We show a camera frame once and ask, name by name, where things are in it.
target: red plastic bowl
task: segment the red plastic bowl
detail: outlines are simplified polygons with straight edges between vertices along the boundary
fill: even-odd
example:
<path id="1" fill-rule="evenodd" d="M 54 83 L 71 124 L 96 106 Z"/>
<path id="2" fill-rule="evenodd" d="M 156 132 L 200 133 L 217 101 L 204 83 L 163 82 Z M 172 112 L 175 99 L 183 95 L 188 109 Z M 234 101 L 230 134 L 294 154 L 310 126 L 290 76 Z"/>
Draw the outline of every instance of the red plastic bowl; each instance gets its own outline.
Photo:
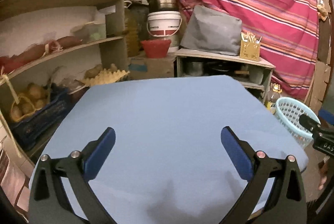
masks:
<path id="1" fill-rule="evenodd" d="M 164 58 L 167 56 L 171 40 L 153 39 L 141 41 L 148 58 Z"/>

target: blue table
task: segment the blue table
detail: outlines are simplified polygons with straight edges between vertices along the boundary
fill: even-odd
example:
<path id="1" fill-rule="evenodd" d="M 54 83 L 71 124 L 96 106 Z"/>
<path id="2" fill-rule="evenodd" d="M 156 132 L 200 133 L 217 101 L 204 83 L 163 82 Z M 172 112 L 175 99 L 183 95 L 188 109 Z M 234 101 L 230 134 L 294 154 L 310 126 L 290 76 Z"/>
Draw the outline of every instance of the blue table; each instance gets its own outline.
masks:
<path id="1" fill-rule="evenodd" d="M 112 127 L 116 144 L 90 185 L 118 224 L 217 224 L 247 184 L 220 142 L 227 125 L 255 151 L 276 158 L 293 154 L 306 168 L 308 158 L 293 137 L 228 76 L 94 86 L 43 153 L 65 157 Z M 85 217 L 68 180 L 63 182 L 75 212 Z"/>

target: basket rim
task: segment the basket rim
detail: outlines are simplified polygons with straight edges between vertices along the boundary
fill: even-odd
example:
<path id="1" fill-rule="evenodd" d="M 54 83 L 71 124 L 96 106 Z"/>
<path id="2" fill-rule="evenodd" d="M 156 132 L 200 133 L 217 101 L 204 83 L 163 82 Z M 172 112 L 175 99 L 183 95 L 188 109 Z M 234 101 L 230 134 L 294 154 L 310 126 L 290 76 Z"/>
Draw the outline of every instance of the basket rim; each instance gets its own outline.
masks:
<path id="1" fill-rule="evenodd" d="M 313 139 L 312 134 L 311 133 L 307 133 L 303 130 L 298 129 L 295 125 L 293 125 L 288 118 L 286 118 L 286 116 L 283 114 L 283 112 L 280 110 L 280 108 L 278 108 L 278 105 L 280 103 L 280 101 L 283 100 L 289 100 L 292 104 L 296 104 L 299 107 L 302 107 L 302 109 L 306 110 L 308 112 L 308 115 L 314 119 L 315 121 L 317 121 L 318 123 L 320 123 L 319 118 L 317 117 L 317 115 L 305 104 L 303 104 L 302 102 L 294 99 L 294 98 L 290 98 L 290 97 L 281 97 L 276 101 L 276 113 L 279 116 L 279 118 L 287 125 L 291 128 L 291 130 L 293 130 L 296 134 L 305 137 L 305 138 L 309 138 L 309 139 Z"/>

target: blue gripper pad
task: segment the blue gripper pad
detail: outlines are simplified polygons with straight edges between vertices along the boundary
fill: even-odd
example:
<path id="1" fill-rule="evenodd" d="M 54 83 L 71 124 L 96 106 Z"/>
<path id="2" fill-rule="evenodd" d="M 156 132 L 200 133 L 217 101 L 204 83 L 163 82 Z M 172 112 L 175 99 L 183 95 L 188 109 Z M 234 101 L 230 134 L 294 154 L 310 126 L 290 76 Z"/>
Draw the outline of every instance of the blue gripper pad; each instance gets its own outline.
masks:
<path id="1" fill-rule="evenodd" d="M 254 176 L 253 164 L 240 146 L 240 140 L 229 127 L 221 130 L 220 138 L 241 179 L 250 182 Z"/>
<path id="2" fill-rule="evenodd" d="M 83 158 L 83 177 L 88 182 L 96 178 L 106 158 L 116 142 L 114 129 L 108 127 L 98 140 L 89 142 L 83 149 L 87 157 Z"/>

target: laundry basket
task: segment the laundry basket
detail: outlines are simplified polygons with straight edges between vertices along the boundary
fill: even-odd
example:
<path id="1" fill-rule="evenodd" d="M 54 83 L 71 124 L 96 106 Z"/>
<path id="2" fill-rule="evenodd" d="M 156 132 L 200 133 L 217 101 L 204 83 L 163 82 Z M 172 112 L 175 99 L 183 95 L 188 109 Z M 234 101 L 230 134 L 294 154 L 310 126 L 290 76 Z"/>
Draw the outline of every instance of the laundry basket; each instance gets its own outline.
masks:
<path id="1" fill-rule="evenodd" d="M 305 148 L 313 140 L 312 134 L 299 124 L 301 114 L 306 114 L 318 123 L 320 120 L 316 114 L 305 104 L 289 97 L 282 97 L 276 101 L 275 116 L 281 124 L 292 134 L 298 144 Z"/>

